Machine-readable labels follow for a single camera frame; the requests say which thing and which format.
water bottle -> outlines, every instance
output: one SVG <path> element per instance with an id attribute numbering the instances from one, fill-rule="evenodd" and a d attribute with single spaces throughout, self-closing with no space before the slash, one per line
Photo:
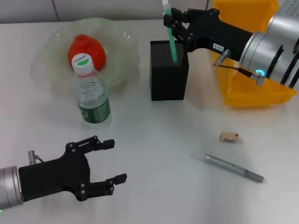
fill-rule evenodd
<path id="1" fill-rule="evenodd" d="M 105 83 L 93 66 L 88 54 L 77 54 L 72 59 L 75 71 L 73 89 L 82 118 L 89 127 L 97 127 L 111 120 Z"/>

yellow bin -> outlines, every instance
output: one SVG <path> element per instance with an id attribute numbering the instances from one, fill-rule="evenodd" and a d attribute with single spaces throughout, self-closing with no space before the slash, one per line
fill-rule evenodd
<path id="1" fill-rule="evenodd" d="M 223 22 L 252 33 L 265 32 L 270 18 L 278 10 L 276 0 L 214 0 L 214 8 L 220 10 Z M 220 55 L 212 52 L 213 61 Z M 226 59 L 223 65 L 238 66 Z M 296 91 L 266 79 L 263 86 L 257 86 L 236 70 L 216 67 L 216 75 L 224 104 L 230 106 L 257 106 L 283 104 L 297 94 Z"/>

label sticker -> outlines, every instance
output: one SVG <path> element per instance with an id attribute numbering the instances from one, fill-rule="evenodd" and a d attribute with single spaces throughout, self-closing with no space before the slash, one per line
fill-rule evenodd
<path id="1" fill-rule="evenodd" d="M 213 44 L 213 48 L 219 51 L 224 51 L 224 47 L 216 43 Z"/>

table surface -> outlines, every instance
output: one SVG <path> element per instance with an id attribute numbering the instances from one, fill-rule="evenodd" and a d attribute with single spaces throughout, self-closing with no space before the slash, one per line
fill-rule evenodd
<path id="1" fill-rule="evenodd" d="M 87 155 L 91 181 L 127 173 L 113 196 L 79 202 L 61 192 L 0 213 L 22 224 L 298 223 L 299 97 L 285 105 L 233 110 L 223 105 L 212 58 L 189 54 L 184 101 L 150 100 L 150 41 L 167 40 L 161 20 L 121 21 L 139 39 L 140 75 L 109 93 L 112 121 L 85 127 L 75 100 L 39 92 L 30 64 L 66 23 L 0 25 L 0 167 L 28 165 L 29 150 L 44 161 L 68 142 L 97 135 L 115 148 Z M 239 133 L 238 144 L 219 142 Z M 210 153 L 265 177 L 258 184 L 200 159 Z"/>

black mesh pen holder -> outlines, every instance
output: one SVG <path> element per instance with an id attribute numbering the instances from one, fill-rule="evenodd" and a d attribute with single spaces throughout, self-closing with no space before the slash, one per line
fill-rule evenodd
<path id="1" fill-rule="evenodd" d="M 151 100 L 183 100 L 188 77 L 188 54 L 175 41 L 178 63 L 173 63 L 169 41 L 150 42 Z"/>

